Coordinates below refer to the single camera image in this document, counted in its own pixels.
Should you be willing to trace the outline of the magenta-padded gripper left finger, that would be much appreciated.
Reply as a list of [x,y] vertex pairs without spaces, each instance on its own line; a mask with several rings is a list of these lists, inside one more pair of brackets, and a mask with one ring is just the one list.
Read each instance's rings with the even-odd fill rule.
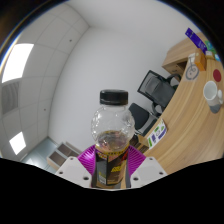
[[95,147],[91,146],[77,157],[69,156],[56,175],[81,187],[90,187],[95,168]]

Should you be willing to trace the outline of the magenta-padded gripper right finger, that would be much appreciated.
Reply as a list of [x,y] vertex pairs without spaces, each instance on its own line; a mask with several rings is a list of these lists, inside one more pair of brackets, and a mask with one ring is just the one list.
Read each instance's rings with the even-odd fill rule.
[[131,188],[140,188],[167,175],[154,157],[146,157],[134,147],[129,147],[127,171]]

